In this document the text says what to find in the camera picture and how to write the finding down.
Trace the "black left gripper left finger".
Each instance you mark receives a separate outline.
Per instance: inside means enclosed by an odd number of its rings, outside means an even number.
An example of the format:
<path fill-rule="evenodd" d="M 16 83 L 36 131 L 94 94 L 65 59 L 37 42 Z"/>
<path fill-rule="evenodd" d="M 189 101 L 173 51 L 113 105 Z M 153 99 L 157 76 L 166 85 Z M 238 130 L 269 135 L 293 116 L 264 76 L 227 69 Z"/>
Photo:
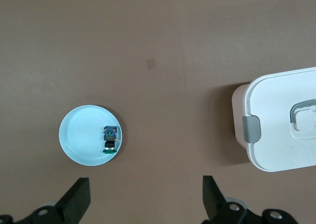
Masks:
<path fill-rule="evenodd" d="M 78 224 L 89 205 L 89 178 L 79 178 L 55 205 L 40 207 L 17 223 Z"/>

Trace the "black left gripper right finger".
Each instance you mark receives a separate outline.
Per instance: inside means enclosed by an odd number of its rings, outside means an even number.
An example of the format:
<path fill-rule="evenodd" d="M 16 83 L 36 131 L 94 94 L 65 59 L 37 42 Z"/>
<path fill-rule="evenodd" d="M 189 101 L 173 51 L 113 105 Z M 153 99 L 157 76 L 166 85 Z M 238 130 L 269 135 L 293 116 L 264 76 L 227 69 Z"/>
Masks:
<path fill-rule="evenodd" d="M 265 209 L 261 215 L 253 213 L 241 200 L 225 197 L 213 176 L 203 176 L 202 199 L 208 219 L 204 224 L 296 224 L 288 212 Z"/>

